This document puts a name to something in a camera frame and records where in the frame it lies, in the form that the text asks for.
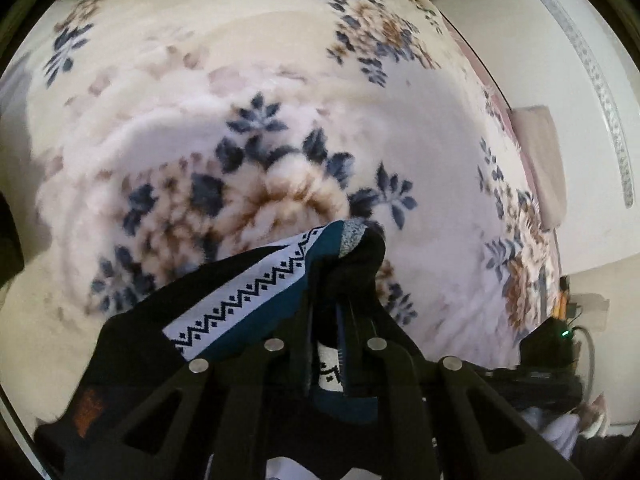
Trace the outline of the white gloved right hand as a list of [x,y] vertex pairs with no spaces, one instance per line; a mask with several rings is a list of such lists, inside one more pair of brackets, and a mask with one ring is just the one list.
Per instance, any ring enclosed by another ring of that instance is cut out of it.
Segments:
[[566,460],[570,459],[579,437],[605,437],[610,426],[603,393],[567,413],[558,414],[531,406],[520,411],[520,415]]

